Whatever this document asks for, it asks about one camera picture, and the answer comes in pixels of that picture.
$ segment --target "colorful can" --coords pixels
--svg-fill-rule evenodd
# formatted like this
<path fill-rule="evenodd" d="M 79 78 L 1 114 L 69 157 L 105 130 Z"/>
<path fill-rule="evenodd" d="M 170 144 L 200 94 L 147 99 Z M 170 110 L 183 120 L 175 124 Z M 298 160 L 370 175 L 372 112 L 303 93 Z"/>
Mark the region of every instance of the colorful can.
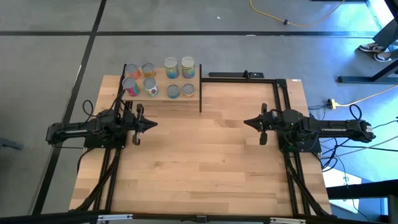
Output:
<path fill-rule="evenodd" d="M 154 78 L 146 78 L 144 80 L 144 88 L 150 97 L 155 97 L 159 93 L 159 90 L 156 86 L 156 80 Z"/>
<path fill-rule="evenodd" d="M 143 65 L 142 71 L 144 72 L 145 78 L 148 77 L 154 78 L 156 76 L 155 67 L 151 63 L 146 63 L 145 65 Z"/>
<path fill-rule="evenodd" d="M 138 96 L 139 95 L 139 87 L 132 77 L 127 77 L 122 81 L 122 86 L 127 90 L 130 96 Z"/>
<path fill-rule="evenodd" d="M 185 97 L 187 97 L 187 98 L 193 97 L 194 94 L 195 94 L 195 87 L 194 87 L 193 85 L 191 85 L 191 84 L 185 84 L 185 85 L 182 87 L 182 94 L 183 94 Z"/>
<path fill-rule="evenodd" d="M 181 60 L 182 76 L 193 78 L 195 76 L 195 61 L 191 57 L 184 57 Z"/>
<path fill-rule="evenodd" d="M 180 75 L 178 72 L 178 62 L 177 59 L 173 57 L 168 57 L 164 60 L 164 66 L 166 67 L 166 74 L 169 78 L 177 78 Z"/>
<path fill-rule="evenodd" d="M 126 66 L 126 77 L 133 77 L 134 79 L 139 79 L 141 73 L 139 72 L 138 66 L 134 64 L 129 64 Z"/>
<path fill-rule="evenodd" d="M 180 96 L 180 88 L 177 85 L 170 85 L 167 88 L 167 94 L 171 99 L 177 98 Z"/>

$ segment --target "gray floor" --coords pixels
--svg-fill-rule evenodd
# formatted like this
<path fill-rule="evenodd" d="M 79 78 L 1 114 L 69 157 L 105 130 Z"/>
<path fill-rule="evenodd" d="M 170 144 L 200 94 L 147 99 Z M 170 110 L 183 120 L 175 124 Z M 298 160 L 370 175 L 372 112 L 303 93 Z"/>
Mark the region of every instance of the gray floor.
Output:
<path fill-rule="evenodd" d="M 337 2 L 259 1 L 260 10 L 308 24 Z M 0 0 L 0 30 L 91 30 L 100 1 Z M 364 3 L 344 3 L 326 21 L 309 28 L 284 26 L 251 10 L 249 1 L 108 0 L 100 30 L 266 30 L 376 31 Z M 0 149 L 0 217 L 29 213 L 50 148 L 47 126 L 60 121 L 78 72 L 88 37 L 0 37 L 0 137 L 25 145 L 23 151 Z M 165 57 L 189 55 L 208 72 L 264 72 L 267 78 L 298 78 L 310 106 L 328 98 L 349 103 L 389 85 L 343 85 L 337 76 L 370 76 L 388 63 L 360 52 L 371 39 L 337 37 L 97 37 L 73 111 L 72 122 L 86 119 L 85 99 L 96 101 L 103 75 L 120 75 L 124 63 L 162 66 Z M 374 126 L 398 114 L 398 88 L 359 103 Z M 322 111 L 315 113 L 319 118 Z M 327 111 L 326 119 L 351 119 L 347 108 Z M 375 130 L 381 142 L 394 126 Z M 383 145 L 396 148 L 398 141 Z M 81 146 L 82 141 L 68 141 Z M 352 149 L 339 149 L 340 153 Z M 64 149 L 44 212 L 68 209 L 76 176 L 77 149 Z M 362 151 L 341 157 L 347 172 L 371 181 L 396 179 L 398 154 Z"/>

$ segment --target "sneaker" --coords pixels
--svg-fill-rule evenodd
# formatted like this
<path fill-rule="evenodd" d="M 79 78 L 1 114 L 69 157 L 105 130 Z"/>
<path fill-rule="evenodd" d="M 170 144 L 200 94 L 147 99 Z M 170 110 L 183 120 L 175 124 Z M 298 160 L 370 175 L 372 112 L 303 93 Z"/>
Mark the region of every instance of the sneaker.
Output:
<path fill-rule="evenodd" d="M 391 52 L 383 52 L 374 54 L 374 59 L 378 62 L 388 62 L 391 61 Z"/>
<path fill-rule="evenodd" d="M 386 50 L 385 47 L 381 47 L 377 43 L 363 44 L 363 45 L 360 45 L 358 48 L 365 52 L 374 52 L 374 53 L 381 53 Z"/>

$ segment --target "wooden board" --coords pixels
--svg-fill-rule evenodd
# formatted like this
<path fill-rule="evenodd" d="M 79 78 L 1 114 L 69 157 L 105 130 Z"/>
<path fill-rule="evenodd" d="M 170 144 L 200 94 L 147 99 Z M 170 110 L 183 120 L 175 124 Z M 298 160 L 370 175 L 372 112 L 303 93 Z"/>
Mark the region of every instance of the wooden board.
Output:
<path fill-rule="evenodd" d="M 97 112 L 112 103 L 118 78 L 104 77 Z M 287 80 L 287 84 L 292 108 L 308 115 L 301 82 Z M 141 134 L 140 146 L 133 146 L 129 135 L 121 154 L 111 211 L 292 215 L 276 134 L 269 131 L 267 145 L 259 146 L 259 133 L 243 124 L 244 119 L 260 113 L 262 103 L 267 103 L 269 110 L 275 108 L 272 86 L 202 85 L 202 113 L 144 102 L 145 117 L 159 125 Z M 104 149 L 95 149 L 82 159 L 70 208 L 79 206 L 93 190 L 103 154 Z M 301 153 L 301 156 L 309 191 L 323 209 L 331 212 L 319 162 L 311 154 Z M 298 188 L 296 196 L 302 212 Z"/>
<path fill-rule="evenodd" d="M 131 100 L 140 100 L 140 101 L 198 101 L 199 100 L 199 76 L 200 76 L 200 71 L 199 68 L 195 69 L 195 76 L 193 78 L 184 78 L 182 77 L 182 72 L 181 68 L 178 68 L 180 70 L 180 76 L 177 78 L 171 79 L 168 78 L 166 75 L 166 70 L 164 68 L 155 68 L 156 71 L 156 84 L 159 89 L 159 93 L 155 97 L 149 96 L 144 88 L 143 82 L 144 82 L 144 73 L 142 72 L 142 69 L 140 68 L 141 76 L 140 78 L 137 79 L 137 84 L 140 89 L 140 94 L 138 96 L 130 96 L 127 92 L 124 93 L 122 99 L 131 101 Z M 193 87 L 195 87 L 195 94 L 192 97 L 184 97 L 182 94 L 182 87 L 185 84 L 192 84 Z M 169 98 L 167 95 L 167 87 L 169 85 L 177 85 L 180 88 L 180 96 L 174 99 Z"/>

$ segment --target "wooden shelf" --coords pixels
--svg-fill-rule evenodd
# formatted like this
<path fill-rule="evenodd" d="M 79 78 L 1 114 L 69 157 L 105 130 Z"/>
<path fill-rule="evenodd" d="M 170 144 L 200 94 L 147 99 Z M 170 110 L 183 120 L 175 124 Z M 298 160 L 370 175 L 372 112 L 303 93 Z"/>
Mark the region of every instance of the wooden shelf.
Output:
<path fill-rule="evenodd" d="M 198 101 L 199 100 L 199 76 L 200 76 L 200 72 L 199 72 L 199 68 L 195 69 L 195 76 L 193 78 L 184 78 L 182 77 L 182 71 L 181 71 L 181 67 L 178 68 L 180 70 L 180 76 L 178 76 L 178 78 L 168 78 L 166 75 L 166 69 L 164 68 L 155 68 L 156 71 L 156 84 L 157 87 L 159 89 L 159 93 L 157 96 L 155 97 L 150 97 L 148 95 L 148 93 L 145 91 L 145 88 L 143 86 L 143 82 L 144 82 L 144 73 L 142 72 L 141 68 L 139 69 L 141 72 L 141 76 L 139 79 L 136 80 L 138 87 L 139 87 L 139 95 L 138 96 L 130 96 L 127 92 L 125 92 L 123 94 L 122 100 L 126 100 L 126 101 L 157 101 L 157 100 L 161 100 L 161 101 Z M 190 98 L 187 98 L 183 95 L 182 93 L 182 87 L 185 84 L 192 84 L 195 87 L 195 95 L 193 95 Z M 169 96 L 167 95 L 167 87 L 169 85 L 177 85 L 180 88 L 180 96 L 175 98 L 175 99 L 171 99 L 169 98 Z"/>

